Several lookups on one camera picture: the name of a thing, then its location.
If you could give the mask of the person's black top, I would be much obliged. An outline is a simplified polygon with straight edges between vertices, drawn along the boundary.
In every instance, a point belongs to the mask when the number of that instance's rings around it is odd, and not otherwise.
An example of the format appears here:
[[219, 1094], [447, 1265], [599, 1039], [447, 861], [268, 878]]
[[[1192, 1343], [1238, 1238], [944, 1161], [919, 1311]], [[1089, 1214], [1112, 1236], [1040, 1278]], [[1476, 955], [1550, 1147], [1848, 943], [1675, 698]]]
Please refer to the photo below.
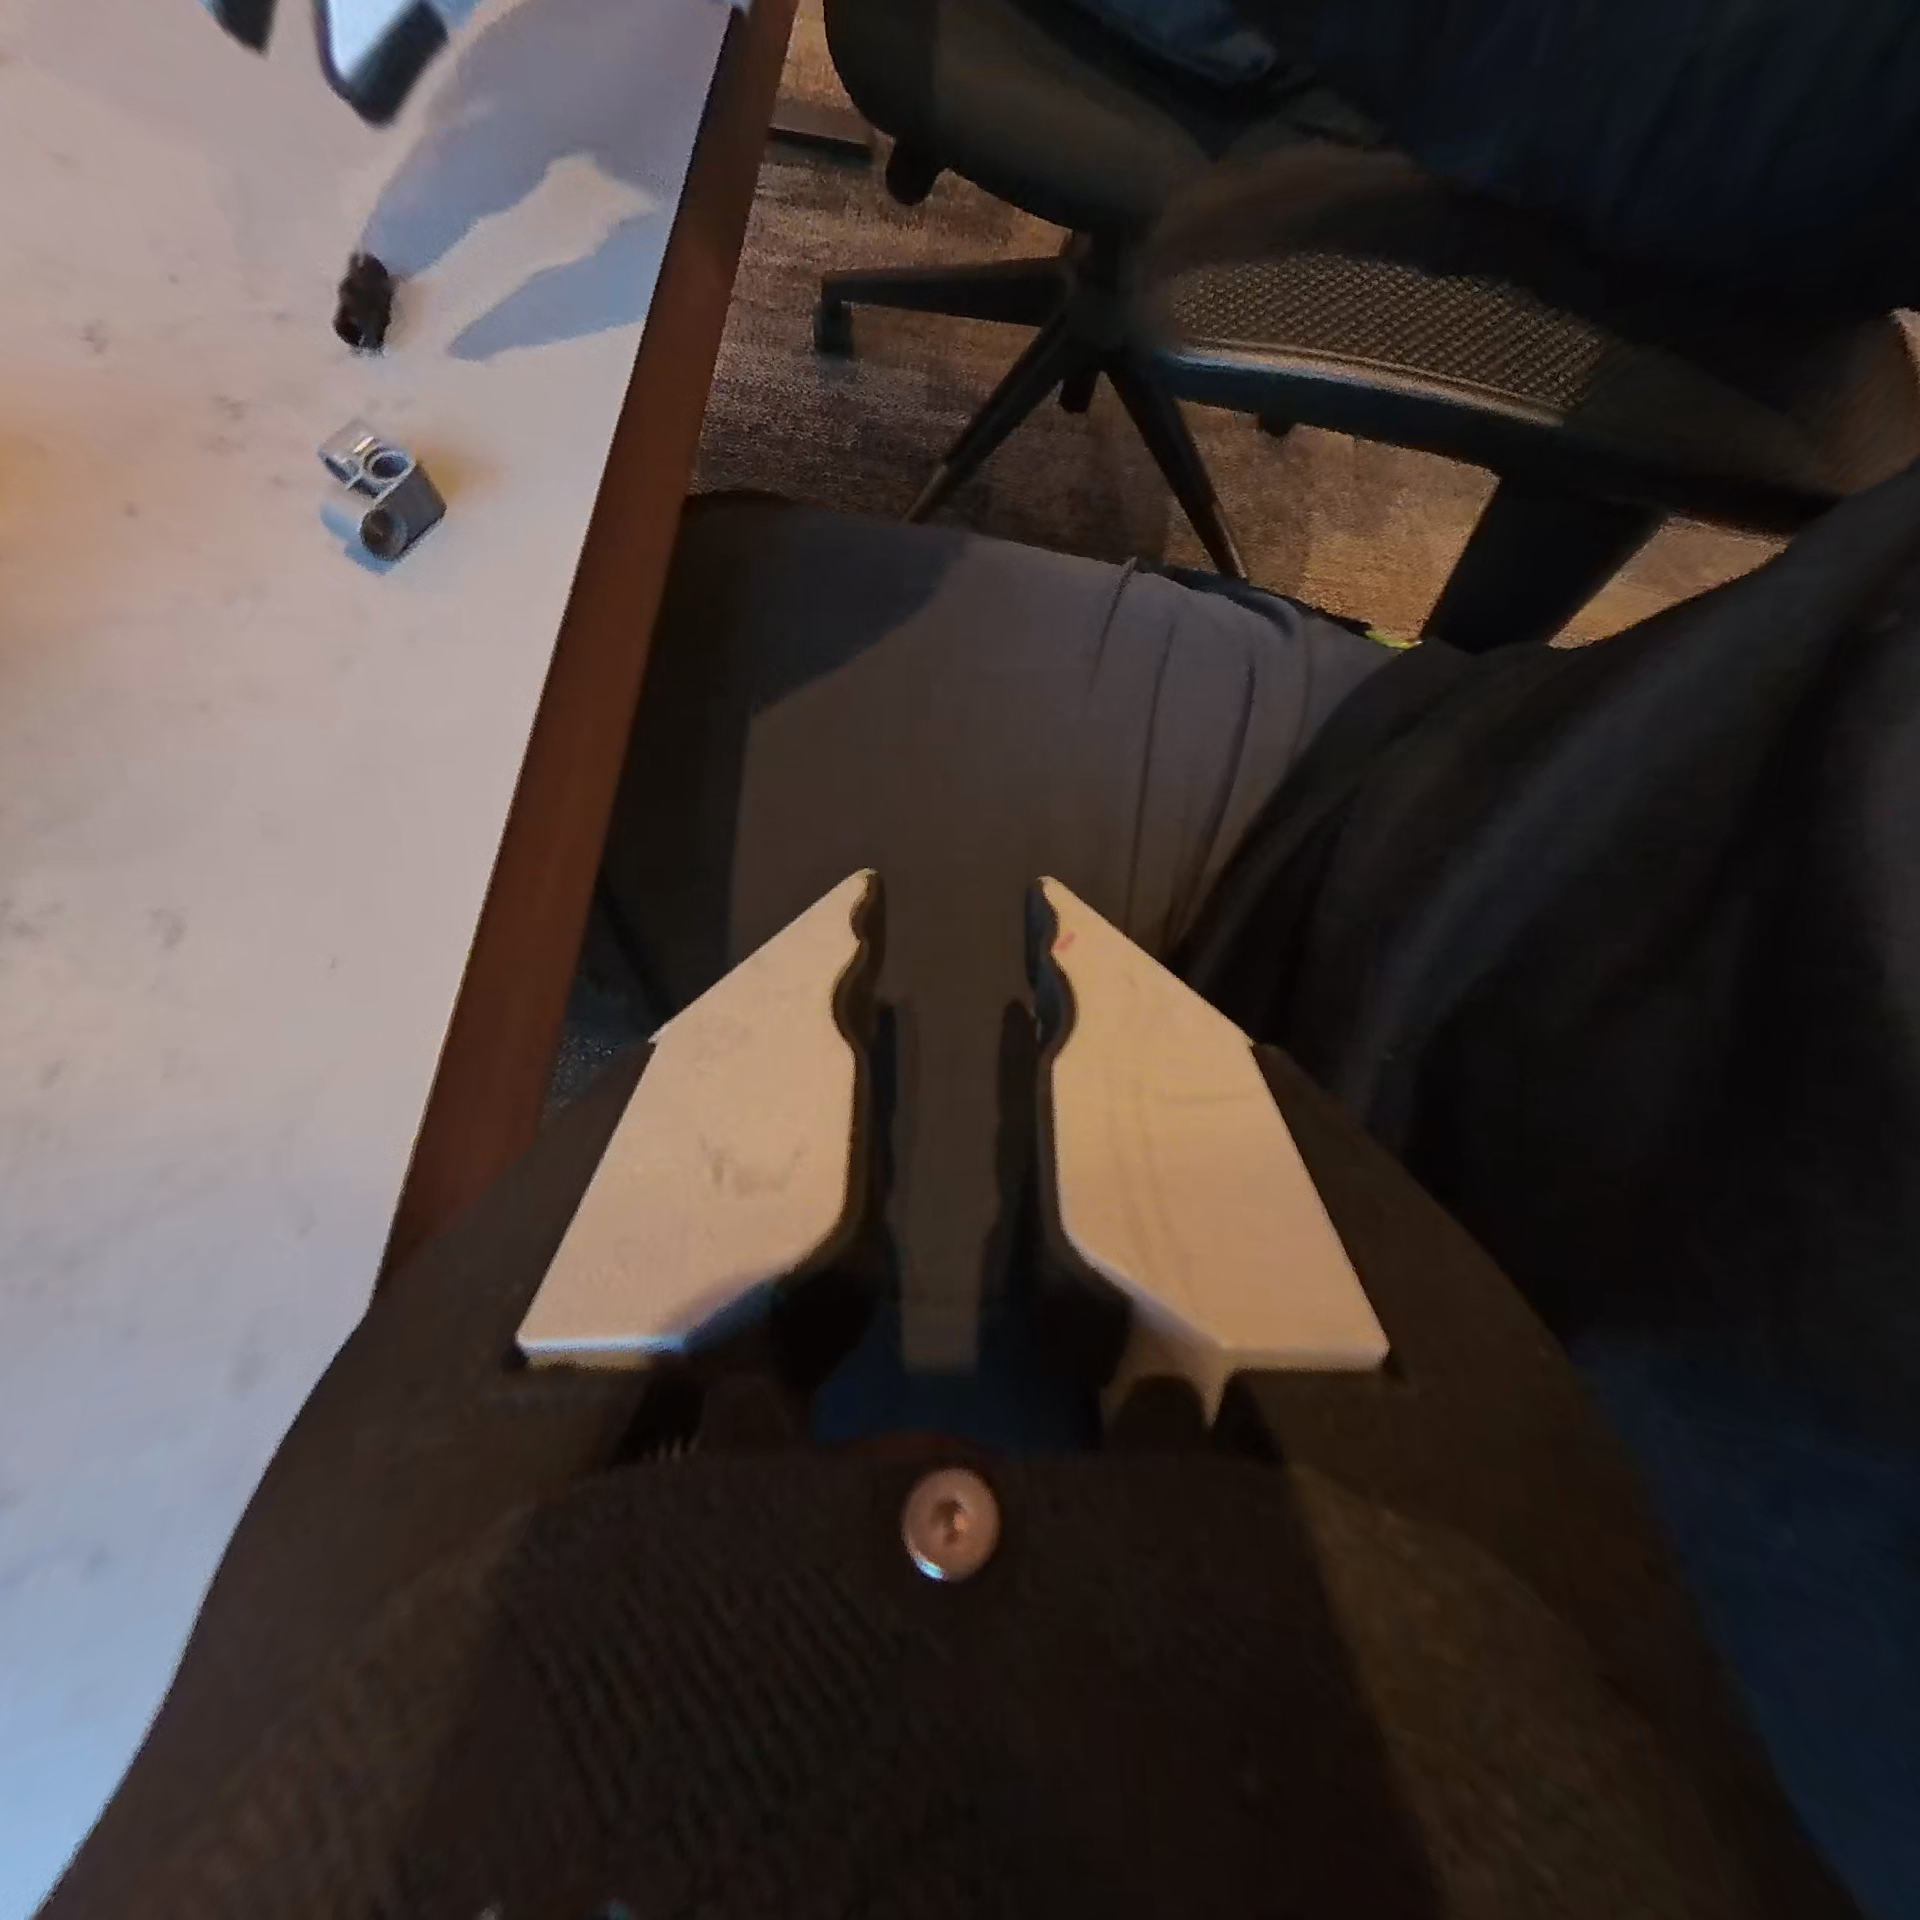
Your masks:
[[1916, 1916], [1917, 475], [1572, 652], [1401, 653], [1176, 970], [1569, 1346], [1815, 1847]]

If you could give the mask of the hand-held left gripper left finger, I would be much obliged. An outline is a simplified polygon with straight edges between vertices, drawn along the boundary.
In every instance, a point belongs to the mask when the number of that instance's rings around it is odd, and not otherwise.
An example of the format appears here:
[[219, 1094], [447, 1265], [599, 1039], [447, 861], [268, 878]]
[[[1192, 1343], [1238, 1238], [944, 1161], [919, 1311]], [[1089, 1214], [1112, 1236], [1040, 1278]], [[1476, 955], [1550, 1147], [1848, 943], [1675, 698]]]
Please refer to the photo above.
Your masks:
[[881, 932], [881, 881], [853, 871], [652, 1035], [518, 1322], [527, 1366], [692, 1356], [855, 1243]]

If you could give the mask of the black office chair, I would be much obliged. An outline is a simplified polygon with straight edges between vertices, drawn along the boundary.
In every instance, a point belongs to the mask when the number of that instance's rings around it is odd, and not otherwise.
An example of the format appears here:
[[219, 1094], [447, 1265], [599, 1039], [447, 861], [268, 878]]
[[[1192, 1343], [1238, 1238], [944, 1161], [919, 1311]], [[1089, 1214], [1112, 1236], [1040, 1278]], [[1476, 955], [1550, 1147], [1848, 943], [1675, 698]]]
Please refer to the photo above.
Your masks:
[[1496, 485], [1423, 636], [1548, 643], [1671, 518], [1787, 538], [1916, 462], [1892, 318], [1736, 314], [1608, 277], [1305, 108], [1159, 81], [1073, 4], [823, 6], [837, 77], [893, 142], [887, 191], [941, 177], [1062, 229], [1056, 257], [829, 271], [816, 351], [859, 307], [1031, 330], [904, 513], [927, 522], [1047, 398], [1105, 380], [1217, 572], [1244, 580], [1182, 399], [1413, 447]]

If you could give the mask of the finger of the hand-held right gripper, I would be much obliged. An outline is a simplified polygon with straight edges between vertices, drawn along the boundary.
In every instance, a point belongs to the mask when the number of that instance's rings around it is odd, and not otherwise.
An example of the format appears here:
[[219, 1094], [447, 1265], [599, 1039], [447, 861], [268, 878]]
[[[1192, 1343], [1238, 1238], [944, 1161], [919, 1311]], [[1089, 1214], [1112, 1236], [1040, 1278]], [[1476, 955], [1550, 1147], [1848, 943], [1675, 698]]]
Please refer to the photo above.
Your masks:
[[223, 34], [264, 54], [278, 14], [303, 14], [327, 90], [367, 129], [391, 126], [477, 3], [213, 3]]

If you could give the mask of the small grey connector piece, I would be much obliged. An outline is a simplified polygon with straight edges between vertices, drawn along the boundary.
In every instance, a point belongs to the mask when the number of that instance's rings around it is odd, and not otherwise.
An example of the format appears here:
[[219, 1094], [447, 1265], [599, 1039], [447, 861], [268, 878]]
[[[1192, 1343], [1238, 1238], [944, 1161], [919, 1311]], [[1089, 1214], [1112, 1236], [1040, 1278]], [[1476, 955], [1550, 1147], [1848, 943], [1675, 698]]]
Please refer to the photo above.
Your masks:
[[393, 569], [441, 526], [439, 485], [380, 428], [344, 423], [317, 445], [317, 458], [327, 473], [320, 522], [357, 565]]

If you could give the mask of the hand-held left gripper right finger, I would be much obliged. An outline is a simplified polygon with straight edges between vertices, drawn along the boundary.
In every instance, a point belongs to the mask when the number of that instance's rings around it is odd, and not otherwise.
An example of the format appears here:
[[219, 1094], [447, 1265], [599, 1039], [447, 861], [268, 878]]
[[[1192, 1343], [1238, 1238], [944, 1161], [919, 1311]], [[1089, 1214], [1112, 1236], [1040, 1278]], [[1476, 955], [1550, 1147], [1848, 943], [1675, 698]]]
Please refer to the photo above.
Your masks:
[[1388, 1334], [1257, 1049], [1062, 881], [1029, 892], [1047, 1284], [1103, 1425], [1149, 1380], [1379, 1375]]

